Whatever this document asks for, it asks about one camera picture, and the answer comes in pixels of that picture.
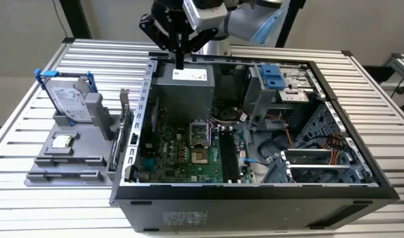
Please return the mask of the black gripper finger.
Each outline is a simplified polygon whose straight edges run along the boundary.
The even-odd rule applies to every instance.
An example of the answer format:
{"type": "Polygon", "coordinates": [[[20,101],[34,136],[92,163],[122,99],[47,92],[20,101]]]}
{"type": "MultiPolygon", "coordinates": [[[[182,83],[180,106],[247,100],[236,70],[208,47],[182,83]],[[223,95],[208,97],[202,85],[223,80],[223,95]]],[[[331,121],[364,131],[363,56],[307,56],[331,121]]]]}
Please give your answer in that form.
{"type": "Polygon", "coordinates": [[[219,30],[218,28],[211,28],[203,30],[195,37],[188,39],[190,30],[182,33],[180,39],[180,69],[184,69],[184,55],[191,52],[196,52],[208,43],[208,41],[215,37],[219,30]]]}
{"type": "Polygon", "coordinates": [[[139,27],[162,50],[175,53],[175,68],[180,69],[179,40],[170,16],[167,16],[167,23],[170,23],[168,35],[156,26],[155,17],[151,14],[144,14],[140,18],[139,27]]]}

